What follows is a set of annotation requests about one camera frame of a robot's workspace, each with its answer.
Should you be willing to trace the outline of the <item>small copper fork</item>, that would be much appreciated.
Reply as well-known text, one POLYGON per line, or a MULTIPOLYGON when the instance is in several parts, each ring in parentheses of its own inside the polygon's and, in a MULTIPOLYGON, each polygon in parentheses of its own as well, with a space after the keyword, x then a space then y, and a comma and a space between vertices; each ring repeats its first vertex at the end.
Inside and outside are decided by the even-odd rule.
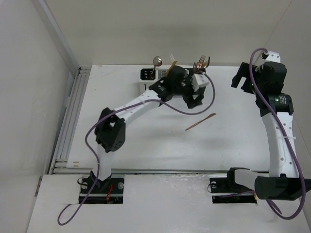
POLYGON ((198 61, 193 64, 193 73, 198 73, 200 71, 200 63, 198 61))

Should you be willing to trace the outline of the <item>gold fork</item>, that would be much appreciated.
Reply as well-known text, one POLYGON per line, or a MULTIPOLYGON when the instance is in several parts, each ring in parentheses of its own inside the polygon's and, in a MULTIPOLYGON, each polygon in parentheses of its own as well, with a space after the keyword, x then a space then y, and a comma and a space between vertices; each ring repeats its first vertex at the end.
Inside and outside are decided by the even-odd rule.
POLYGON ((203 63, 201 64, 200 69, 201 69, 201 70, 205 70, 206 64, 207 64, 207 61, 203 62, 203 63))

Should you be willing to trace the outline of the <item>gold knife green handle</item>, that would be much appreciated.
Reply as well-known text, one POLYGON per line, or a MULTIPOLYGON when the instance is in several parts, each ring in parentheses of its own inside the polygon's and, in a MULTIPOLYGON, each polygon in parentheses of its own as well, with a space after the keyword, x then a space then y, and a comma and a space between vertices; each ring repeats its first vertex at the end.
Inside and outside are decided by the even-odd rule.
POLYGON ((177 60, 173 61, 171 66, 169 67, 169 69, 166 71, 166 77, 168 76, 169 72, 171 71, 171 69, 177 64, 177 60))

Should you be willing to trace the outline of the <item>silver spoon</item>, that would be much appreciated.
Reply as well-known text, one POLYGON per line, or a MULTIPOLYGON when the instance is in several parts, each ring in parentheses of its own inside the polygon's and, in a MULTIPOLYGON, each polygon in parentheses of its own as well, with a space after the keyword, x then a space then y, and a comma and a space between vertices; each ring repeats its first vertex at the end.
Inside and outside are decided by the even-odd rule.
POLYGON ((156 78, 156 75, 155 75, 156 68, 162 66, 162 59, 160 58, 160 56, 156 56, 153 58, 153 65, 154 67, 151 73, 152 80, 156 78))

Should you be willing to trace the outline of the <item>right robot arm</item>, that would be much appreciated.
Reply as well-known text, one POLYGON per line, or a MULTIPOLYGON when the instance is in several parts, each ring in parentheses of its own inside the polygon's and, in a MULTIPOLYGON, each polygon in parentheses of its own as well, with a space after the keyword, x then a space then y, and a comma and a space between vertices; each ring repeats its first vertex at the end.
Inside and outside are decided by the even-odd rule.
POLYGON ((270 168, 268 176, 246 168, 231 168, 225 179, 226 188, 230 191, 244 186, 254 190, 262 200, 296 200, 311 188, 311 181, 305 179, 306 188, 302 189, 298 170, 286 144, 294 145, 293 102, 282 92, 286 73, 286 67, 277 62, 266 62, 259 67, 241 63, 232 79, 233 88, 245 77, 241 87, 244 92, 256 94, 252 81, 260 91, 256 94, 256 105, 267 133, 270 168))

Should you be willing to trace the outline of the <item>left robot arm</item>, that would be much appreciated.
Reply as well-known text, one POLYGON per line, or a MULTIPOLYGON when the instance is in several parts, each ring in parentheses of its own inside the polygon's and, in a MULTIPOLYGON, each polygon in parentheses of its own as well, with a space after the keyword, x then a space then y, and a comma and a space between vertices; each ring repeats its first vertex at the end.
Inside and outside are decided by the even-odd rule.
POLYGON ((87 147, 96 157, 96 165, 90 172, 92 187, 97 192, 108 189, 111 177, 112 153, 125 143, 126 128, 148 111, 166 105, 175 96, 181 96, 189 109, 202 105, 204 91, 210 79, 200 68, 187 70, 173 66, 166 76, 150 85, 137 98, 117 109, 102 110, 98 122, 89 130, 95 134, 94 149, 89 143, 87 147))

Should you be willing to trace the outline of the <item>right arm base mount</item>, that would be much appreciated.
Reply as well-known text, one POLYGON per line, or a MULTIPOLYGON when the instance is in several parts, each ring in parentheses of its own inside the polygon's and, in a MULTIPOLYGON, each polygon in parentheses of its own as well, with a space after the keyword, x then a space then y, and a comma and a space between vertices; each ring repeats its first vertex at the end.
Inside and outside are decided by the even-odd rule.
POLYGON ((231 182, 226 174, 209 175, 208 191, 213 204, 257 204, 253 190, 231 182))

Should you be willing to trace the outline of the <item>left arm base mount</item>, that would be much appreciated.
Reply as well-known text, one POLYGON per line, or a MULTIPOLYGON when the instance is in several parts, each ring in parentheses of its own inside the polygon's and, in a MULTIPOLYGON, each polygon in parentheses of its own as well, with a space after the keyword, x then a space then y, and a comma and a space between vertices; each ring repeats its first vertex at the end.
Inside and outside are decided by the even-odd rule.
MULTIPOLYGON (((90 190, 93 180, 90 177, 79 178, 77 183, 80 185, 78 201, 83 199, 90 190)), ((85 204, 123 204, 124 177, 108 177, 104 182, 98 184, 88 195, 85 204)))

